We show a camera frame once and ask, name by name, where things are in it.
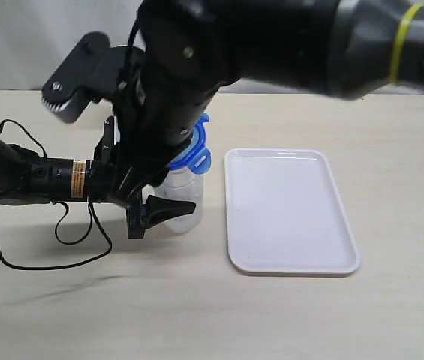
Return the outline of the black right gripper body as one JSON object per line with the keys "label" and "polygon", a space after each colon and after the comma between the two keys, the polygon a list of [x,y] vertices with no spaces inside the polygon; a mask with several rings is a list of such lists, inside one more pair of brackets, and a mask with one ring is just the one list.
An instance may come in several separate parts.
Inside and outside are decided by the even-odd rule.
{"label": "black right gripper body", "polygon": [[211,31],[148,31],[144,49],[84,34],[43,84],[63,103],[78,90],[108,101],[129,134],[172,147],[193,128],[219,88],[219,36]]}

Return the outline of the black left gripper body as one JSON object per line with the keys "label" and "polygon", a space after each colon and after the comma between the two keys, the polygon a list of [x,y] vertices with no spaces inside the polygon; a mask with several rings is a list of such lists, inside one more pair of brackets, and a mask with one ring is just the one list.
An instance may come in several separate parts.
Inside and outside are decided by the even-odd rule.
{"label": "black left gripper body", "polygon": [[88,197],[95,203],[112,203],[125,210],[127,237],[145,235],[145,206],[142,191],[131,194],[126,177],[131,169],[129,139],[119,129],[119,120],[111,115],[103,123],[103,133],[95,146],[87,179]]}

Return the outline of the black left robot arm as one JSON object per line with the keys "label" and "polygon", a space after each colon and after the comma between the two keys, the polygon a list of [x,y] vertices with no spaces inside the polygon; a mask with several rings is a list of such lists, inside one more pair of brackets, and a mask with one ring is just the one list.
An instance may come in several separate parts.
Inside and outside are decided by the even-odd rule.
{"label": "black left robot arm", "polygon": [[110,116],[91,160],[49,157],[0,140],[0,205],[110,203],[126,211],[128,237],[140,239],[156,225],[195,213],[191,198],[143,197],[144,187],[164,183],[192,139],[187,134],[172,147],[153,145]]}

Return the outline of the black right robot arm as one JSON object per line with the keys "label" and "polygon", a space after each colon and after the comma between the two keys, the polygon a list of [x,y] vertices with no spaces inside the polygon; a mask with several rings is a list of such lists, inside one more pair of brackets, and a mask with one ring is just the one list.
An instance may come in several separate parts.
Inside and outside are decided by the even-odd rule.
{"label": "black right robot arm", "polygon": [[409,1],[144,1],[131,34],[144,49],[85,35],[42,101],[64,122],[110,101],[140,180],[162,171],[218,90],[241,79],[344,100],[388,85],[424,91],[424,5]]}

